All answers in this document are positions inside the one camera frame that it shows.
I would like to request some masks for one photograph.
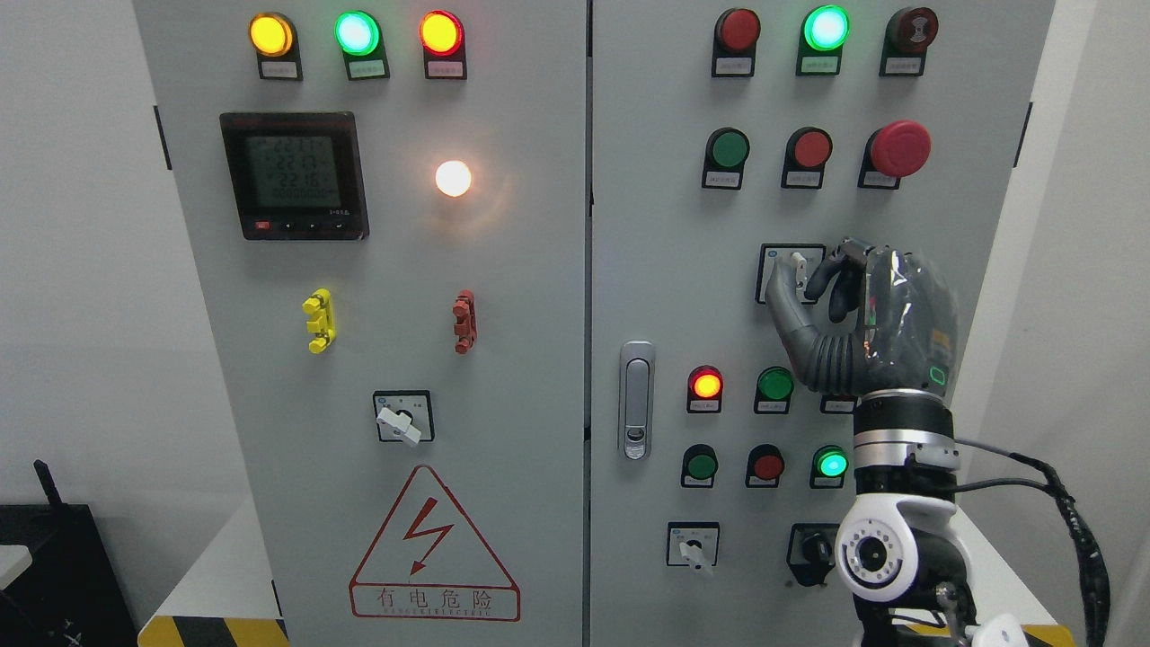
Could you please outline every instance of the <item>black cable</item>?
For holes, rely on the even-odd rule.
[[[1029,487],[1040,485],[1038,490],[1042,490],[1055,500],[1055,506],[1066,523],[1066,530],[1070,531],[1071,540],[1074,542],[1074,553],[1078,556],[1079,588],[1082,592],[1082,613],[1086,619],[1086,642],[1089,647],[1102,647],[1106,640],[1106,630],[1110,625],[1110,573],[1106,571],[1106,562],[1102,556],[1102,547],[1098,546],[1098,541],[1095,539],[1094,533],[1090,532],[1086,519],[1074,508],[1074,498],[1067,492],[1061,478],[1058,477],[1058,472],[1050,464],[1025,454],[1007,452],[979,441],[956,439],[954,442],[1005,456],[1042,472],[1042,476],[1046,478],[1045,486],[1041,486],[1036,482],[1026,482],[1026,479],[992,480],[1025,482],[1009,485],[1032,484]],[[969,490],[963,491],[956,488],[954,492],[969,492]]]

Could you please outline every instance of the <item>glowing indicator light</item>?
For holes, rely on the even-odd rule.
[[[819,473],[829,479],[836,479],[846,471],[846,455],[837,447],[827,447],[819,450],[815,457],[815,465]]]
[[[428,52],[450,56],[463,44],[463,25],[454,15],[436,9],[420,21],[420,40]]]
[[[851,21],[846,10],[837,5],[823,5],[807,14],[803,22],[803,37],[818,52],[842,47],[850,32]]]
[[[448,160],[435,171],[435,185],[445,195],[458,198],[471,187],[471,169],[459,160]]]
[[[264,56],[283,56],[296,43],[296,33],[281,14],[255,14],[247,25],[247,36],[252,45]]]
[[[379,46],[379,25],[363,11],[344,11],[336,18],[336,43],[352,56],[366,56]]]
[[[722,391],[722,379],[714,373],[704,373],[695,378],[691,391],[699,398],[714,398]]]

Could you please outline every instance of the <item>green push button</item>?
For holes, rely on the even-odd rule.
[[[759,376],[759,393],[767,400],[787,400],[795,393],[795,379],[785,369],[767,369]]]
[[[719,463],[706,454],[695,456],[687,462],[687,475],[695,480],[705,482],[715,476],[719,471]]]
[[[737,130],[728,130],[714,138],[711,144],[711,159],[723,168],[735,168],[746,161],[751,153],[751,143]]]
[[[814,459],[819,473],[829,479],[836,479],[846,471],[846,454],[841,447],[825,447]]]

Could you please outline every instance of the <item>green indicator light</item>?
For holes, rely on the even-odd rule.
[[[795,392],[795,380],[785,369],[767,369],[759,376],[759,393],[767,400],[787,400]]]
[[[723,168],[735,168],[746,161],[746,155],[751,152],[751,144],[741,132],[728,130],[715,137],[711,146],[711,156],[715,163]]]
[[[846,10],[837,5],[823,5],[811,11],[803,23],[803,37],[812,49],[829,52],[846,43],[851,33],[851,21]]]
[[[379,25],[363,11],[344,11],[336,18],[336,43],[352,56],[366,56],[379,46]]]
[[[705,482],[715,476],[719,463],[706,454],[700,454],[687,462],[687,473],[695,480]]]
[[[815,463],[819,473],[827,478],[838,478],[846,471],[846,456],[837,447],[821,450]]]

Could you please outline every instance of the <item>lightning bolt symbol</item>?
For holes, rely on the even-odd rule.
[[[455,527],[455,524],[450,524],[446,526],[439,526],[437,529],[428,529],[425,531],[416,532],[415,529],[420,527],[420,524],[422,524],[423,521],[428,518],[428,515],[430,515],[431,510],[435,509],[436,503],[439,503],[439,501],[429,496],[428,500],[423,502],[423,508],[420,510],[420,514],[415,516],[415,521],[412,522],[412,527],[407,529],[407,533],[404,534],[404,540],[406,541],[408,539],[415,539],[417,537],[425,537],[429,534],[439,533],[439,537],[435,538],[435,541],[431,542],[431,547],[428,548],[428,552],[424,553],[423,556],[420,557],[419,560],[412,562],[411,575],[413,576],[423,570],[424,567],[427,567],[427,564],[424,564],[423,561],[427,560],[428,555],[430,555],[431,552],[435,550],[436,546],[439,546],[439,542],[443,541],[443,538],[447,537],[447,533],[451,532],[451,529]]]

